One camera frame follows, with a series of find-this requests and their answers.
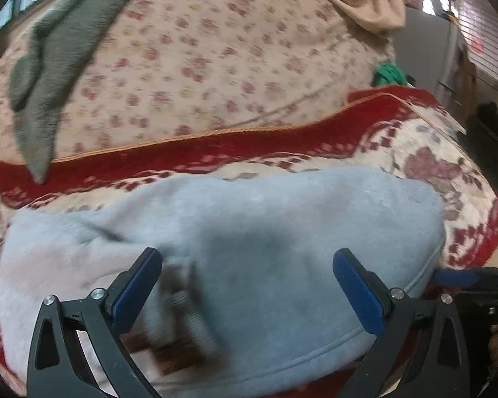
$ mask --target green cloth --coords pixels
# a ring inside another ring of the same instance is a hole
[[[406,74],[394,64],[385,62],[374,72],[373,87],[382,85],[407,85]]]
[[[46,180],[61,108],[129,0],[59,0],[31,32],[9,77],[15,138],[36,183]]]

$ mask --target light blue towel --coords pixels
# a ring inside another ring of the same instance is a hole
[[[166,264],[193,265],[186,286],[199,295],[194,305],[219,356],[162,376],[138,355],[148,380],[165,397],[275,393],[343,367],[374,340],[333,276],[336,250],[350,248],[388,287],[418,296],[444,240],[441,199],[430,186],[365,167],[236,181],[170,178],[97,212],[22,209],[0,260],[6,361],[25,379],[45,295],[85,297],[151,246]],[[160,321],[160,335],[165,326]],[[152,328],[150,335],[159,332]],[[87,356],[96,364],[91,348]]]

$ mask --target blue gripper pad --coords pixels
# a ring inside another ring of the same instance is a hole
[[[479,273],[475,270],[438,270],[433,280],[437,286],[470,287],[479,281]]]
[[[365,331],[380,336],[385,329],[382,304],[349,261],[344,250],[334,254],[332,270]]]
[[[161,271],[162,256],[154,248],[147,248],[128,271],[114,280],[108,289],[109,298],[111,293],[116,296],[109,310],[114,334],[129,332]]]

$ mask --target screw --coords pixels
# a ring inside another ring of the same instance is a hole
[[[398,287],[395,287],[391,289],[391,297],[393,299],[402,299],[406,294],[404,293],[404,290],[399,289]]]
[[[442,294],[441,301],[443,301],[444,303],[452,303],[454,300],[449,294]]]
[[[91,293],[90,293],[90,297],[92,299],[101,299],[102,297],[105,296],[105,289],[94,289]]]
[[[53,295],[48,295],[42,300],[44,305],[52,305],[54,301],[55,301],[55,296]]]

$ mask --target gray towel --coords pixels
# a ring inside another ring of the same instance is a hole
[[[182,287],[203,319],[195,322],[198,338],[204,347],[213,337],[218,348],[211,351],[219,355],[167,376],[144,352],[133,355],[146,378],[168,398],[271,394],[343,367],[373,342],[333,276],[336,250],[350,248],[388,287],[418,296],[444,240],[442,202],[430,186],[366,167],[236,181],[175,177],[100,211],[23,208],[0,259],[6,361],[26,378],[45,295],[86,297],[150,246],[165,264],[193,265],[191,283]],[[167,284],[161,276],[161,293]],[[162,342],[171,328],[157,297],[142,315],[147,335]],[[155,306],[160,315],[147,312]],[[101,380],[90,346],[87,357]],[[102,386],[110,391],[106,380]]]
[[[9,78],[16,142],[43,183],[61,108],[105,31],[128,0],[59,0],[33,26],[27,54]]]

